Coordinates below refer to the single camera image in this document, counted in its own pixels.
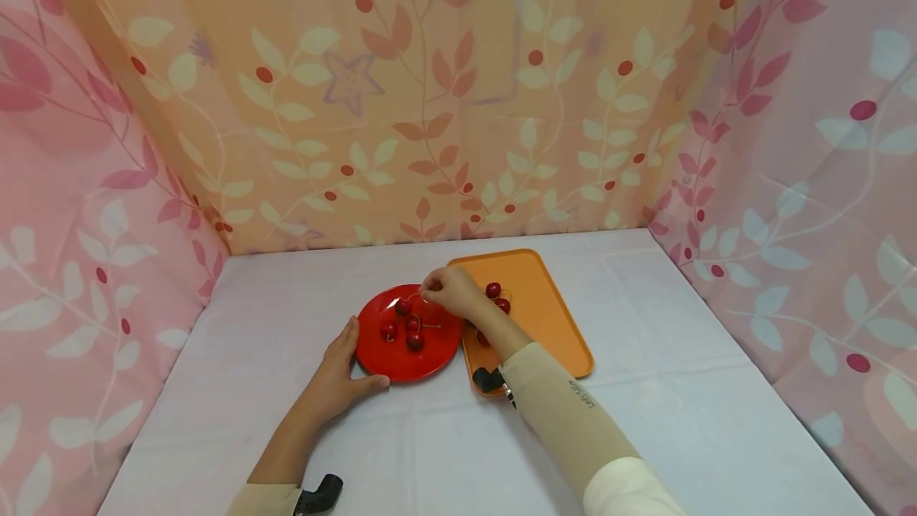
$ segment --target orange curtain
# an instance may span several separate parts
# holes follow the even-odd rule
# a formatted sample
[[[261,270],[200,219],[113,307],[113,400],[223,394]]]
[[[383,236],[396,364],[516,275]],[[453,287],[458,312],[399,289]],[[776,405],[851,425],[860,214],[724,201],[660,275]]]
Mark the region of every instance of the orange curtain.
[[[236,254],[639,225],[735,11],[68,1]]]

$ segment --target hand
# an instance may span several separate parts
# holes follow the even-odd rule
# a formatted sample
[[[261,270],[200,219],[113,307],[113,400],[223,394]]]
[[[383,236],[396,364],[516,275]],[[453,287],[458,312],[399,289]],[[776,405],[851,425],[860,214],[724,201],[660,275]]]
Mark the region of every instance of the hand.
[[[424,300],[445,307],[454,316],[475,322],[482,311],[493,310],[493,303],[465,269],[449,266],[434,270],[423,280],[420,294]]]
[[[309,404],[310,416],[325,424],[350,405],[388,388],[391,381],[384,375],[353,379],[350,377],[353,352],[360,338],[360,322],[351,317],[344,330],[325,351],[322,364],[312,381],[302,391],[302,400]]]

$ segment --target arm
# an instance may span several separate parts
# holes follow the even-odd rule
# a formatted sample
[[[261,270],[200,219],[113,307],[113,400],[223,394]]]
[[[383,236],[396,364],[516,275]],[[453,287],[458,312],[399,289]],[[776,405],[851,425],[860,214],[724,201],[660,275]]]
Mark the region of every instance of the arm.
[[[301,492],[302,475],[318,434],[328,420],[354,402],[388,387],[382,376],[350,378],[360,337],[355,317],[325,351],[312,381],[281,420],[255,464],[248,484],[233,500],[229,516],[290,516]]]
[[[518,412],[583,498],[587,514],[683,514],[604,408],[494,306],[468,273],[438,269],[421,291],[424,299],[469,319],[487,337]]]

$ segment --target pink curtain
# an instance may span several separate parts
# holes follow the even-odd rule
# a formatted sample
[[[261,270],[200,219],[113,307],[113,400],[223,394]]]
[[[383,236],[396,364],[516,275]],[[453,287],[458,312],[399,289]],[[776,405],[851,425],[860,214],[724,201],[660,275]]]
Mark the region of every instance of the pink curtain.
[[[226,251],[60,0],[0,0],[0,188],[0,514],[94,514]]]
[[[915,0],[750,0],[726,32],[650,227],[864,498],[915,516]]]

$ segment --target orange tray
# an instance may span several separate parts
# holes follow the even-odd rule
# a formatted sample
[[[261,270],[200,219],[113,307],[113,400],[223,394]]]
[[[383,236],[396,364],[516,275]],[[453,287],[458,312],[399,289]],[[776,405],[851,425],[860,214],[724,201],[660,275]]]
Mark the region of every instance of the orange tray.
[[[537,252],[514,249],[484,256],[459,257],[449,264],[465,268],[481,288],[488,283],[499,282],[506,291],[503,297],[512,298],[510,317],[525,333],[540,342],[573,377],[586,377],[592,372],[595,360],[589,346]],[[478,367],[491,371],[500,365],[494,349],[484,347],[478,341],[477,333],[477,329],[468,325],[462,331],[469,381]],[[471,387],[484,394],[474,382],[471,382]],[[502,391],[488,394],[502,394]]]

